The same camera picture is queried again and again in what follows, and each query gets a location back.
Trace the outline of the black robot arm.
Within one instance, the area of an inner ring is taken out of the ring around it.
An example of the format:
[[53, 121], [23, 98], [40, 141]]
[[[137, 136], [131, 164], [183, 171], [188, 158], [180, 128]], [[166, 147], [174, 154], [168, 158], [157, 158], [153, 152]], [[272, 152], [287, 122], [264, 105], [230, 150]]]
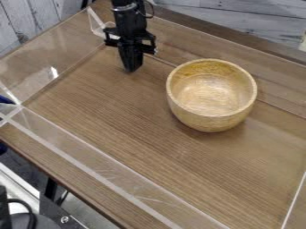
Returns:
[[147, 30], [144, 0], [111, 0], [115, 27], [105, 27], [104, 42], [119, 49], [127, 72], [135, 72], [143, 64], [143, 55], [156, 53], [156, 36]]

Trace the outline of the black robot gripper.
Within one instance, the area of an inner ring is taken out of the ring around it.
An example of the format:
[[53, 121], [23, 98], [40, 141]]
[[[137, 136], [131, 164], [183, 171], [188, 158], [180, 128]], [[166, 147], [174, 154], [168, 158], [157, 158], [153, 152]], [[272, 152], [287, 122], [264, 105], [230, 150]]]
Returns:
[[135, 72], [143, 63], [143, 54], [156, 53], [155, 35], [147, 30], [148, 15], [143, 4], [113, 4], [115, 26], [103, 29], [105, 44], [119, 49], [124, 69]]

